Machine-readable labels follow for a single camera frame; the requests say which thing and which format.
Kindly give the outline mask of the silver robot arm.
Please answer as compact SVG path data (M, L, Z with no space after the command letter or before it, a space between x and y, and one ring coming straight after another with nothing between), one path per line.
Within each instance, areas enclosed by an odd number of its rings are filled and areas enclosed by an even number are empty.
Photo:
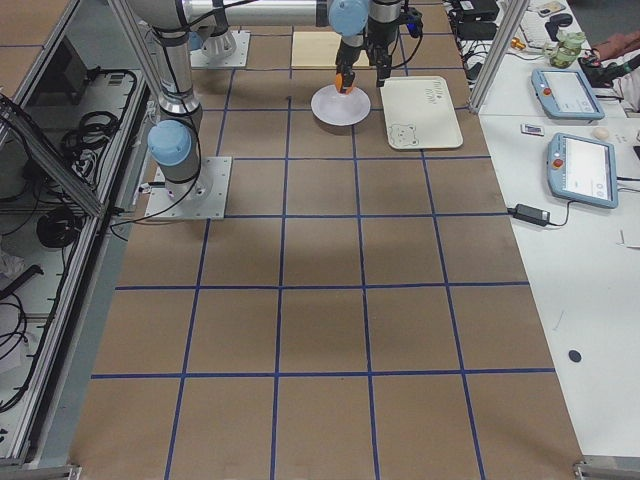
M369 20L368 1L185 1L182 12L192 27L329 27L341 37L335 89L343 95L354 89L354 64Z
M147 23L160 50L157 68L161 110L171 120L198 123L201 104L193 93L190 35L224 36L232 25L329 27L340 36L335 81L330 96L354 104L354 65L364 52L382 87L391 72L392 45L405 26L423 38L422 14L408 1L128 1L127 7Z

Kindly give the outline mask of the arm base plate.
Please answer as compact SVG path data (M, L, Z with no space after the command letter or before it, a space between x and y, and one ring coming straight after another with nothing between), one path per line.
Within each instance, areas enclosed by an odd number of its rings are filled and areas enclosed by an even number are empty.
M231 157L205 157L195 182L166 182L160 167L150 190L145 216L151 221L223 220L232 170Z
M190 34L190 62L194 70L245 68L248 61L250 32L228 30L203 40Z

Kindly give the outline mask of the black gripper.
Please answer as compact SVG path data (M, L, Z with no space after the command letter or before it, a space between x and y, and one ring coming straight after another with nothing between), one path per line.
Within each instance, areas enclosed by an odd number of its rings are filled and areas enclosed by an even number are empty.
M360 58L364 45L362 33L354 36L342 36L336 54L335 89L338 93L348 95L354 89L355 72L354 65ZM376 65L376 85L383 86L391 76L392 66L388 63Z
M407 60L394 65L394 45L399 39L399 31L406 26L409 35L418 40L414 52ZM408 1L370 2L368 15L368 59L376 68L401 68L417 52L423 38L423 15Z

